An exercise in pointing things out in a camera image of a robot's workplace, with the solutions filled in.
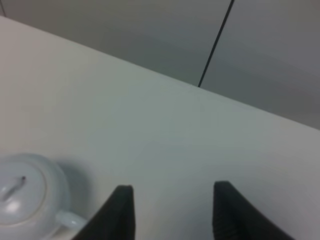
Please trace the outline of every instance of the table surface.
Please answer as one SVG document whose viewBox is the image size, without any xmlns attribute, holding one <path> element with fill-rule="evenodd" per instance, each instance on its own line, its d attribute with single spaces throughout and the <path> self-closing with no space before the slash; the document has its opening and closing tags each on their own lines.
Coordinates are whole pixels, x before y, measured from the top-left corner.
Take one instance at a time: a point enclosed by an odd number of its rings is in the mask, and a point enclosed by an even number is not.
<svg viewBox="0 0 320 240">
<path fill-rule="evenodd" d="M 0 153 L 58 162 L 84 217 L 130 184 L 137 240 L 210 240 L 229 180 L 294 238 L 320 237 L 316 129 L 4 17 L 0 79 Z"/>
</svg>

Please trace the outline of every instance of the white ceramic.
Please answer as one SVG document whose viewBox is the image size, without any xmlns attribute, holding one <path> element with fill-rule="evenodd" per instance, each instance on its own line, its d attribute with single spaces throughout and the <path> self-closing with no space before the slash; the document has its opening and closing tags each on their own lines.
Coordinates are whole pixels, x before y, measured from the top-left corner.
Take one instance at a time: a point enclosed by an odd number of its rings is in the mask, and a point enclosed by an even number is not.
<svg viewBox="0 0 320 240">
<path fill-rule="evenodd" d="M 46 240 L 61 225 L 81 229 L 86 221 L 69 209 L 58 165 L 36 154 L 0 159 L 0 240 Z"/>
</svg>

